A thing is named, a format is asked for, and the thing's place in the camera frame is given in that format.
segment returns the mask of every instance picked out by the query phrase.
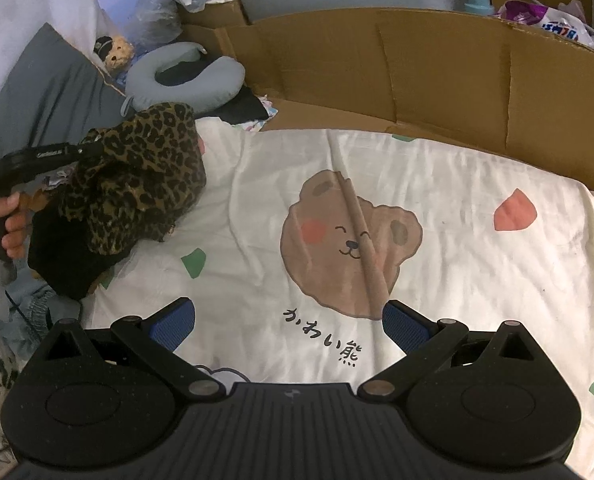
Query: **human hand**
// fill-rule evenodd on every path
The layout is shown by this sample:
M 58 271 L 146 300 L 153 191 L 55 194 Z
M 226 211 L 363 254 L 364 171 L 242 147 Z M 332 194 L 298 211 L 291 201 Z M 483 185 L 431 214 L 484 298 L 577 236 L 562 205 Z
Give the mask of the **human hand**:
M 7 216 L 20 205 L 20 194 L 13 193 L 9 197 L 0 198 L 0 218 Z M 24 257 L 24 240 L 26 239 L 26 211 L 22 210 L 6 220 L 8 234 L 2 238 L 1 244 L 11 258 Z

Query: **bear's pink cheek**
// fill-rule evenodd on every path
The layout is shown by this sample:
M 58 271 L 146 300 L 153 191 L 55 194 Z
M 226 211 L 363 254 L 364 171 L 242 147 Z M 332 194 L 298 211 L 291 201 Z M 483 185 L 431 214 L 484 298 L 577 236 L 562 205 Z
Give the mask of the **bear's pink cheek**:
M 301 239 L 306 244 L 319 244 L 325 235 L 326 225 L 319 220 L 306 220 L 301 224 Z

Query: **leopard print fabric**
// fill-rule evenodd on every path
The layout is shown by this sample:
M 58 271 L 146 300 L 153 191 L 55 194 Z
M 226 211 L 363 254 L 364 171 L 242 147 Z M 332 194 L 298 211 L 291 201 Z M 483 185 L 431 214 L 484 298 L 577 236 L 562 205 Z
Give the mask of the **leopard print fabric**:
M 141 238 L 161 241 L 206 184 L 193 110 L 162 103 L 82 142 L 104 154 L 82 160 L 60 191 L 60 215 L 85 220 L 88 249 L 118 254 Z

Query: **teddy bear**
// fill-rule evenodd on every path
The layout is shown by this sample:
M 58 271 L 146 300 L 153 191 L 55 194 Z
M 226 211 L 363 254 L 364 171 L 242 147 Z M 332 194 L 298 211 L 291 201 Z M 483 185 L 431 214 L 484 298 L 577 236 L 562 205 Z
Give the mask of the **teddy bear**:
M 381 319 L 399 266 L 421 245 L 411 211 L 374 206 L 340 172 L 323 170 L 288 209 L 280 252 L 293 282 L 321 306 L 345 316 Z
M 110 75 L 116 75 L 130 65 L 135 49 L 122 36 L 102 36 L 95 41 L 93 52 L 104 62 Z

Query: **bear mouth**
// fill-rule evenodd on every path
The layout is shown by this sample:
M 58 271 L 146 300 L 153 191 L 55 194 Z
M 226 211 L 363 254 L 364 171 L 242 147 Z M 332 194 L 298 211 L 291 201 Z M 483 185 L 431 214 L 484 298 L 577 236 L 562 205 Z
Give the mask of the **bear mouth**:
M 353 251 L 354 249 L 349 249 L 347 253 L 344 253 L 344 251 L 342 251 L 341 249 L 339 250 L 339 252 L 342 253 L 344 256 L 350 256 L 354 260 L 359 260 L 362 257 L 361 254 L 359 256 L 353 256 Z

